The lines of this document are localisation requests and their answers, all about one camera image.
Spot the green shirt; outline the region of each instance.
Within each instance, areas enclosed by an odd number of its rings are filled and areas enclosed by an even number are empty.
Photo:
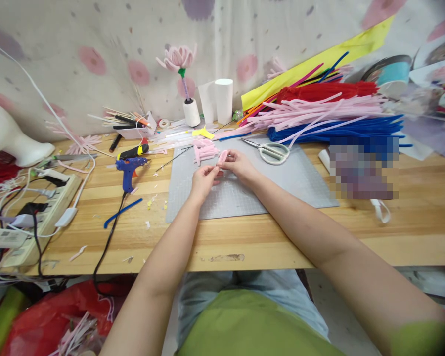
[[[432,355],[444,325],[408,325],[393,339],[394,356]],[[344,356],[298,316],[249,290],[226,290],[208,305],[178,356]]]

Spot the yellow paper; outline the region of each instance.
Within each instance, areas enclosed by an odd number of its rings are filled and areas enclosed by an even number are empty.
[[[208,130],[206,130],[206,125],[200,130],[193,130],[192,136],[199,136],[199,135],[204,136],[209,139],[214,138],[214,135],[212,133],[210,133]]]
[[[347,51],[350,53],[339,63],[339,67],[354,62],[355,60],[378,50],[384,44],[384,38],[391,27],[393,18],[394,16],[389,17],[387,20],[371,27],[363,33],[327,49],[325,52],[306,60],[298,66],[275,77],[271,81],[242,95],[242,109],[245,111],[262,103],[268,97],[278,93],[283,87],[294,84],[320,63],[324,63],[324,65],[320,67],[318,72],[314,73],[313,76],[331,68],[338,58]]]

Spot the purple paper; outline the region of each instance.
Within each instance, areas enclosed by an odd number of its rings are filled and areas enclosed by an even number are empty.
[[[406,118],[402,132],[445,157],[445,121],[422,117],[411,121]]]

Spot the hot glue gun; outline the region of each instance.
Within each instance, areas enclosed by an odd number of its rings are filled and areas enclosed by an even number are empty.
[[[124,181],[122,183],[124,192],[131,193],[134,190],[132,188],[132,177],[134,177],[135,169],[145,165],[147,162],[148,160],[146,158],[135,157],[126,160],[119,160],[115,163],[119,171],[124,171]]]

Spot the hand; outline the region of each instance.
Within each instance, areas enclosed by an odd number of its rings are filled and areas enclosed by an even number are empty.
[[[222,169],[233,171],[245,185],[249,185],[251,180],[256,179],[260,175],[259,171],[254,168],[247,157],[236,150],[229,150],[226,161],[218,163],[218,166]]]
[[[201,167],[193,174],[193,187],[191,188],[189,197],[197,203],[203,204],[211,191],[211,187],[220,183],[218,180],[215,180],[216,177],[223,175],[224,172],[220,171],[219,167]]]

